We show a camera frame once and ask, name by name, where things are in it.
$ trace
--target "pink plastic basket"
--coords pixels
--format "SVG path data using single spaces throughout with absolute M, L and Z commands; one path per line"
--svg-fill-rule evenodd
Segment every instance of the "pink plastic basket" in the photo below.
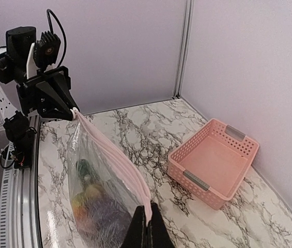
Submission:
M 212 119 L 168 156 L 168 174 L 218 210 L 233 198 L 258 148 L 257 141 Z

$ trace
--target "marble countertop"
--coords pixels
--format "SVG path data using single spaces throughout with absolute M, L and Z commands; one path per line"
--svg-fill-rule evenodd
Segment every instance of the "marble countertop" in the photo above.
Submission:
M 234 198 L 218 211 L 167 175 L 168 153 L 206 122 L 185 101 L 87 118 L 141 171 L 177 248 L 292 247 L 292 213 L 253 168 Z M 75 126 L 64 120 L 41 126 L 38 195 L 44 248 L 85 247 L 74 224 L 68 192 L 66 149 Z

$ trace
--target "basket handle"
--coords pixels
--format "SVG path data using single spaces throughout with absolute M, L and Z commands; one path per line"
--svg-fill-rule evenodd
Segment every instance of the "basket handle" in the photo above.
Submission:
M 185 177 L 187 177 L 189 180 L 191 180 L 192 182 L 194 182 L 197 186 L 199 186 L 204 191 L 208 191 L 208 189 L 210 188 L 210 186 L 208 184 L 206 184 L 205 182 L 203 182 L 201 179 L 199 179 L 196 175 L 194 175 L 190 171 L 188 171 L 188 170 L 185 169 L 182 174 Z
M 231 127 L 230 125 L 226 126 L 225 133 L 240 142 L 243 141 L 243 139 L 245 138 L 244 133 L 240 132 L 234 127 Z

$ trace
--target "clear plastic bag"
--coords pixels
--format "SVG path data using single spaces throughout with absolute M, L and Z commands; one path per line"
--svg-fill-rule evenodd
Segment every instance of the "clear plastic bag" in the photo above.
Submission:
M 120 247 L 137 206 L 151 219 L 150 191 L 133 163 L 82 114 L 68 144 L 70 202 L 76 227 L 92 248 Z

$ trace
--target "green object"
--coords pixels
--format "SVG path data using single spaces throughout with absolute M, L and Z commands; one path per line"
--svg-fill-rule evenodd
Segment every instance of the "green object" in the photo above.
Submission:
M 95 171 L 92 163 L 86 159 L 79 159 L 76 163 L 78 177 L 82 184 L 93 184 L 100 180 L 98 173 Z
M 85 196 L 85 192 L 79 193 L 77 194 L 72 200 L 71 200 L 71 205 L 73 208 L 78 208 L 78 207 L 82 207 L 85 205 L 86 203 L 86 196 Z

